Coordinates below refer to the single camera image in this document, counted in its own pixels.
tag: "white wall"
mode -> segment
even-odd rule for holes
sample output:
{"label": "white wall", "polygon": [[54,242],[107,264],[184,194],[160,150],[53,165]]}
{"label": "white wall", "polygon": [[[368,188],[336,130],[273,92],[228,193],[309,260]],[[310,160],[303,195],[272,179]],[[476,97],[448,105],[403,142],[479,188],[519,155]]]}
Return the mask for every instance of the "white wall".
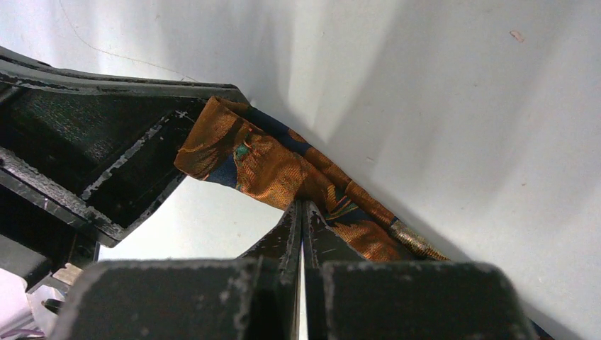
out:
{"label": "white wall", "polygon": [[[53,66],[238,85],[558,339],[601,334],[600,32],[595,0],[0,3],[0,45]],[[132,235],[178,228],[158,257],[234,256],[279,215],[184,185]]]}

